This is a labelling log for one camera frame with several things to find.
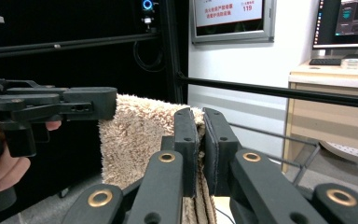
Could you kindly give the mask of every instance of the wall-mounted screen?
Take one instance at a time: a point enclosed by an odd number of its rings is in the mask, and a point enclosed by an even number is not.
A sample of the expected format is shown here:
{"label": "wall-mounted screen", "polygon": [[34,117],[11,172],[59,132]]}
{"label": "wall-mounted screen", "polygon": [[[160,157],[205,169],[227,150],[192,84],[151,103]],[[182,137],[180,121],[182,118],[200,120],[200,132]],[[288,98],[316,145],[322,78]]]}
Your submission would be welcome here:
{"label": "wall-mounted screen", "polygon": [[273,42],[276,0],[190,0],[193,44]]}

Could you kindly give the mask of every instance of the black rod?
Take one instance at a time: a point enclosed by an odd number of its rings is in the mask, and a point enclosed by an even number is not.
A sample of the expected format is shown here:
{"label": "black rod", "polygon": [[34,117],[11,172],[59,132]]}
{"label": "black rod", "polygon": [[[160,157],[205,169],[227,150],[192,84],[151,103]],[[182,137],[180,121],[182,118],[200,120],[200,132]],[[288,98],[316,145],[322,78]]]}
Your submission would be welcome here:
{"label": "black rod", "polygon": [[177,22],[174,1],[160,1],[161,36],[167,72],[168,96],[172,103],[184,103],[182,86],[176,81],[180,73]]}
{"label": "black rod", "polygon": [[83,49],[83,48],[120,44],[120,43],[133,42],[133,41],[151,40],[157,38],[159,38],[159,34],[122,35],[122,36],[51,42],[51,43],[33,44],[33,45],[19,45],[13,47],[0,47],[0,58],[34,54],[34,53],[52,52],[52,51],[65,50],[65,49]]}
{"label": "black rod", "polygon": [[245,91],[257,94],[292,98],[298,100],[314,101],[319,103],[327,103],[333,105],[347,105],[358,107],[358,96],[355,95],[346,95],[346,94],[336,94],[329,92],[320,92],[320,91],[302,91],[294,90],[287,88],[279,87],[269,87],[269,86],[259,86],[251,84],[242,84],[235,82],[226,82],[226,81],[216,81],[208,79],[200,79],[193,77],[185,77],[179,75],[177,77],[178,81],[183,84],[218,88],[231,91]]}

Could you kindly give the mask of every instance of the towel fold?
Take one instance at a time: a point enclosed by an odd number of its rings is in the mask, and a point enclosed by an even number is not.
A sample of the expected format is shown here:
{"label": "towel fold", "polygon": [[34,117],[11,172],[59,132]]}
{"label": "towel fold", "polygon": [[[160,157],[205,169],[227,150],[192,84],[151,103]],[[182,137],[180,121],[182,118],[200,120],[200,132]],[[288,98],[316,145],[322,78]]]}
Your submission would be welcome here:
{"label": "towel fold", "polygon": [[[149,158],[160,151],[162,136],[173,136],[173,115],[176,111],[190,107],[132,95],[117,95],[114,119],[101,120],[100,138],[103,155],[103,182],[126,188],[140,179]],[[203,112],[190,107],[194,114],[199,138],[205,134]],[[202,173],[203,151],[199,154],[197,197],[183,200],[185,224],[216,223],[213,196]]]}

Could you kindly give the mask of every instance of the wooden cabinet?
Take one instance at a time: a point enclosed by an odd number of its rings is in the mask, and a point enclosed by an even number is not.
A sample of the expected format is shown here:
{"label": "wooden cabinet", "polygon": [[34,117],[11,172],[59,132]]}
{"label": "wooden cabinet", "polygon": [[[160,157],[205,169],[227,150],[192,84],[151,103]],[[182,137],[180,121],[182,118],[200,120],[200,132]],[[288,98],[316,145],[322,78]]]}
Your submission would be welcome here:
{"label": "wooden cabinet", "polygon": [[[304,63],[291,71],[289,88],[358,95],[358,69]],[[286,135],[358,148],[358,107],[290,99],[287,111]],[[286,140],[283,157],[292,161],[302,147]]]}

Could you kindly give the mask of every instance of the sign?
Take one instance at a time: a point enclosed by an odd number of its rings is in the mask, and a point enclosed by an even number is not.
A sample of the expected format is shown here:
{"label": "sign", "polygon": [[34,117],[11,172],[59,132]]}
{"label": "sign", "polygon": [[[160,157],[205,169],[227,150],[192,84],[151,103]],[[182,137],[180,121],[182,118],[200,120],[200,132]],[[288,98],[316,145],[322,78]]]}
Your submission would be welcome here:
{"label": "sign", "polygon": [[262,19],[263,0],[193,0],[197,27]]}

